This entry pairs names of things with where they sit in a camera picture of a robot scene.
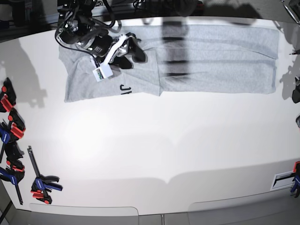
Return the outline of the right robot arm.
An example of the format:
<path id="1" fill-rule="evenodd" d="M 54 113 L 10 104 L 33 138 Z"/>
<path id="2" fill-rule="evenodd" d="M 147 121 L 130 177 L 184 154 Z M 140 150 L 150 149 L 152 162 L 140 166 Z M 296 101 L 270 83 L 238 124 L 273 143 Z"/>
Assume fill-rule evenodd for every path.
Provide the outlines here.
<path id="1" fill-rule="evenodd" d="M 134 33 L 110 36 L 116 19 L 108 1 L 103 4 L 111 18 L 110 24 L 93 18 L 92 10 L 96 4 L 95 0 L 64 1 L 54 35 L 57 43 L 65 49 L 88 54 L 98 68 L 116 65 L 130 69 L 132 63 L 126 55 L 131 55 L 135 62 L 145 63 L 146 54 L 137 44 Z"/>

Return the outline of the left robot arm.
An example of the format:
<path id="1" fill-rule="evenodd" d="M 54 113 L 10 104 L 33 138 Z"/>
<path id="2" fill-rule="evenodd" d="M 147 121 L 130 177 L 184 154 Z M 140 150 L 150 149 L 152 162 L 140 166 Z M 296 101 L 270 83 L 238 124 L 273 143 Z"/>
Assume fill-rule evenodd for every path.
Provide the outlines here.
<path id="1" fill-rule="evenodd" d="M 288 6 L 285 4 L 284 0 L 281 0 L 283 7 L 289 16 L 294 20 L 294 22 L 300 25 L 300 1 L 290 0 Z M 294 103 L 300 102 L 300 75 L 295 77 L 295 89 L 292 92 L 292 100 Z"/>

